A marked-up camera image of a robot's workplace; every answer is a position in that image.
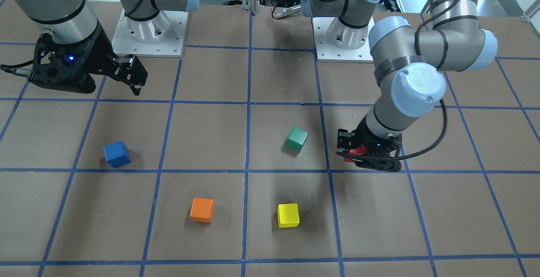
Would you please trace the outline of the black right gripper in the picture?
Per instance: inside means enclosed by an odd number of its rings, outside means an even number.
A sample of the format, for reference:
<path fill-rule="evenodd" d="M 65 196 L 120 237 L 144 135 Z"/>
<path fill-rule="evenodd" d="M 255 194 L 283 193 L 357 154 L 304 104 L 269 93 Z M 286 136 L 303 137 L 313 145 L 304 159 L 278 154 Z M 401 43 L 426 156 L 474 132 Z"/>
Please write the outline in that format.
<path fill-rule="evenodd" d="M 122 82 L 139 96 L 146 85 L 148 72 L 137 55 L 118 57 L 101 23 L 84 40 L 58 44 L 52 34 L 43 32 L 36 45 L 29 83 L 45 89 L 74 93 L 93 93 L 91 77 L 105 75 Z"/>

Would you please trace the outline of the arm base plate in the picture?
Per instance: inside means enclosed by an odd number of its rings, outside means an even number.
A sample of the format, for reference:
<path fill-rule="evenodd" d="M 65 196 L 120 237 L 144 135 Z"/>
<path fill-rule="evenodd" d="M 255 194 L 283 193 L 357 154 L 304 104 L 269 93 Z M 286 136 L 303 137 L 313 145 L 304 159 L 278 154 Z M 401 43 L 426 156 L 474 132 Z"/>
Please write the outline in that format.
<path fill-rule="evenodd" d="M 368 33 L 373 18 L 361 29 L 345 27 L 338 18 L 312 18 L 313 37 L 319 62 L 373 62 Z"/>
<path fill-rule="evenodd" d="M 118 56 L 181 58 L 190 13 L 161 11 L 156 18 L 138 22 L 123 14 L 111 38 Z"/>

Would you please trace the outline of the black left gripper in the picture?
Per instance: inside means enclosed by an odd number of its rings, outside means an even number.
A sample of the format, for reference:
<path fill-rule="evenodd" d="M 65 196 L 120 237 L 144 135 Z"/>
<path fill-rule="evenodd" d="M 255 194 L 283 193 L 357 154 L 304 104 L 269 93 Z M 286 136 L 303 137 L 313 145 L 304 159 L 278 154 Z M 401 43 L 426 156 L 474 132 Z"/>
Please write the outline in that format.
<path fill-rule="evenodd" d="M 349 132 L 346 129 L 338 129 L 337 134 L 337 148 L 342 151 L 336 154 L 357 161 L 354 163 L 357 167 L 385 172 L 398 172 L 401 170 L 401 162 L 397 159 L 402 146 L 401 135 L 376 136 L 368 129 L 364 119 L 355 130 Z M 365 146 L 365 155 L 346 154 L 348 150 L 360 146 Z"/>

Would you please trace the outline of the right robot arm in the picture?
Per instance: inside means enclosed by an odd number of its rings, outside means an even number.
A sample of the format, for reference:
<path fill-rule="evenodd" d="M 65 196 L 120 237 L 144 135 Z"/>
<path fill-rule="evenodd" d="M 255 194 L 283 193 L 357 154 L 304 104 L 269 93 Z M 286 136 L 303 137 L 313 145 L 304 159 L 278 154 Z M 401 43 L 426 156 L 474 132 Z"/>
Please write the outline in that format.
<path fill-rule="evenodd" d="M 147 71 L 134 54 L 117 55 L 87 0 L 15 0 L 42 31 L 33 59 L 1 70 L 25 77 L 44 89 L 93 93 L 92 75 L 126 84 L 135 96 L 146 84 Z M 127 31 L 141 44 L 156 44 L 173 33 L 166 12 L 193 12 L 200 0 L 120 0 Z"/>

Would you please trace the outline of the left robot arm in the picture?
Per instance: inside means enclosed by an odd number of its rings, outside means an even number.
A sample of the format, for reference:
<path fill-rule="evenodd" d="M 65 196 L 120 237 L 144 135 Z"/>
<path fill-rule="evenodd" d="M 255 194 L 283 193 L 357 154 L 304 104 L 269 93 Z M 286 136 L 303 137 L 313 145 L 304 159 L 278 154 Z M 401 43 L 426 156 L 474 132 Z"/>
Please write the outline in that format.
<path fill-rule="evenodd" d="M 402 134 L 437 103 L 444 108 L 442 71 L 474 71 L 496 56 L 497 39 L 480 28 L 478 0 L 430 0 L 431 30 L 413 29 L 402 16 L 388 16 L 369 29 L 380 0 L 301 0 L 309 18 L 332 18 L 327 31 L 332 45 L 356 50 L 370 46 L 374 77 L 381 94 L 353 131 L 340 129 L 337 152 L 357 167 L 398 172 L 401 160 L 435 148 L 446 134 L 424 150 L 402 156 Z"/>

